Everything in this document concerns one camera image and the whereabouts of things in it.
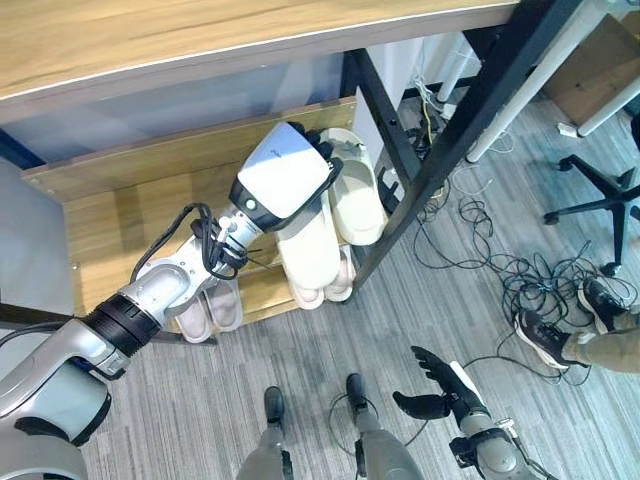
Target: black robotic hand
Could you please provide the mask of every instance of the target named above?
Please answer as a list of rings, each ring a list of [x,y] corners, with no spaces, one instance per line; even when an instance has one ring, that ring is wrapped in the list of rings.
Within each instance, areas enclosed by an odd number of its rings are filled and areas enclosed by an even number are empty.
[[[453,411],[458,425],[471,412],[489,414],[480,398],[464,384],[449,364],[422,347],[413,346],[411,350],[420,367],[426,370],[427,378],[438,382],[443,394],[406,397],[394,392],[393,399],[404,413],[421,420],[434,420],[447,417]]]

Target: shelf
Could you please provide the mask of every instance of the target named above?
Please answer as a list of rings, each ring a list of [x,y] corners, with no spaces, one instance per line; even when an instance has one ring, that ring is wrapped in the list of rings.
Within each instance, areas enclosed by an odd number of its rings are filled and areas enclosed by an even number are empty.
[[[186,204],[204,202],[219,215],[244,160],[278,121],[348,128],[354,112],[355,99],[343,98],[27,170],[27,182],[63,204],[75,314],[127,284],[135,263]],[[189,223],[157,256],[171,255],[189,238]],[[259,237],[250,250],[271,268],[249,263],[241,271],[245,321],[295,308],[274,235]]]
[[[0,123],[180,82],[506,22],[515,0],[4,0]]]

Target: tangled cables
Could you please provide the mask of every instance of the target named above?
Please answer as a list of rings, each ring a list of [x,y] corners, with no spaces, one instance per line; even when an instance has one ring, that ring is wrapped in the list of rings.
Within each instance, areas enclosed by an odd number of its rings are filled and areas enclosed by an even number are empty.
[[[413,238],[413,254],[416,260],[424,267],[434,270],[454,267],[465,270],[489,268],[501,280],[502,311],[511,328],[509,335],[500,341],[494,355],[471,360],[465,367],[480,360],[501,359],[520,365],[549,383],[557,384],[564,380],[570,385],[582,385],[588,378],[589,371],[580,382],[571,383],[564,378],[566,372],[555,375],[543,374],[518,360],[502,355],[501,350],[505,342],[515,333],[514,318],[526,309],[535,311],[546,323],[552,325],[565,322],[572,327],[584,328],[591,322],[576,324],[568,317],[569,303],[577,297],[578,290],[585,280],[596,277],[603,279],[621,305],[634,303],[638,298],[637,289],[629,282],[603,277],[599,273],[595,265],[584,257],[591,241],[585,242],[575,257],[560,260],[553,266],[539,252],[534,253],[531,260],[504,252],[494,253],[490,243],[494,235],[493,220],[487,213],[483,201],[468,197],[463,197],[458,202],[458,215],[471,227],[471,242],[475,256],[460,261],[452,260],[435,245],[427,231],[427,225],[435,220],[445,203],[446,201],[438,203],[437,199],[432,199],[418,215],[420,228]],[[420,255],[418,247],[421,237],[440,259],[439,264],[431,264]],[[622,295],[616,292],[616,287],[623,292]]]
[[[204,265],[204,268],[212,276],[220,280],[232,280],[238,275],[238,270],[250,260],[247,250],[231,236],[228,238],[236,244],[235,247],[232,247],[228,242],[218,242],[213,238],[212,235],[217,235],[220,231],[220,224],[211,213],[211,209],[207,204],[194,202],[188,204],[182,209],[169,228],[167,228],[167,230],[165,230],[153,242],[149,250],[147,250],[140,260],[138,260],[138,263],[136,263],[131,273],[130,283],[133,283],[136,280],[138,273],[144,264],[147,263],[149,259],[151,259],[151,257],[153,257],[153,255],[155,255],[156,252],[171,239],[171,237],[173,237],[183,220],[193,210],[197,210],[200,216],[197,223],[197,230],[201,232],[199,238],[202,243],[202,264]],[[216,265],[218,265],[218,262],[227,264],[231,270],[231,274],[225,275],[216,271]]]

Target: white wall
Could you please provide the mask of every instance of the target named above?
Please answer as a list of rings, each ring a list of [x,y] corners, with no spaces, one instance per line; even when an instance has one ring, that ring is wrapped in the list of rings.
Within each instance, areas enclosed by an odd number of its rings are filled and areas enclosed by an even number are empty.
[[[20,179],[0,158],[0,299],[73,312],[62,207]]]

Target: robotic hand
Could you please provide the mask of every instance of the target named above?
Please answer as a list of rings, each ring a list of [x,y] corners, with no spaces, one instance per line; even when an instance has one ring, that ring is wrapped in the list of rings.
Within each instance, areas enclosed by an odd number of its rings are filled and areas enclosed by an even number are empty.
[[[169,319],[202,290],[237,274],[251,242],[285,227],[325,191],[342,167],[330,155],[319,135],[298,124],[276,125],[238,173],[219,221],[207,205],[187,205],[138,262],[129,285],[67,322],[0,380],[0,480],[85,480],[77,447],[111,404],[98,376],[122,376]],[[171,257],[150,261],[192,210],[200,213],[194,235]]]
[[[400,409],[421,420],[444,418],[453,412],[465,435],[449,444],[460,468],[475,466],[482,478],[490,480],[539,478],[537,474],[542,472],[525,458],[519,440],[514,443],[515,432],[510,436],[494,423],[462,367],[457,362],[446,364],[424,348],[411,347],[411,350],[420,367],[426,370],[427,378],[438,382],[443,394],[406,397],[394,392],[393,399]]]

